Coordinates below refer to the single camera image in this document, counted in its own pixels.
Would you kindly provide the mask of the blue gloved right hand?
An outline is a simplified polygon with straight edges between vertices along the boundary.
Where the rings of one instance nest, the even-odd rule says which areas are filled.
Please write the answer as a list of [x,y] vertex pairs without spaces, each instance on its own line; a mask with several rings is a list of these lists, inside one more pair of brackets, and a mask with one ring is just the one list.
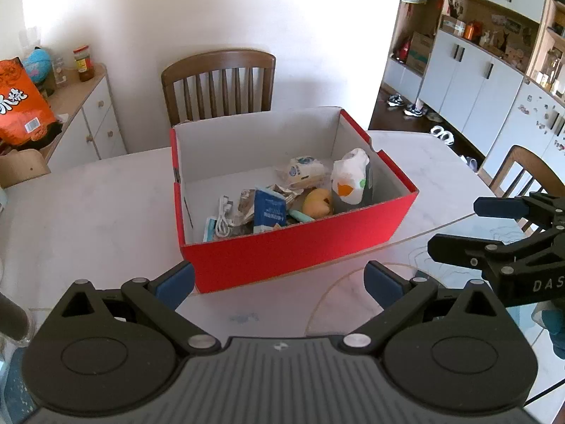
[[563,299],[543,301],[536,305],[531,315],[533,320],[545,328],[553,343],[553,352],[565,359],[565,301]]

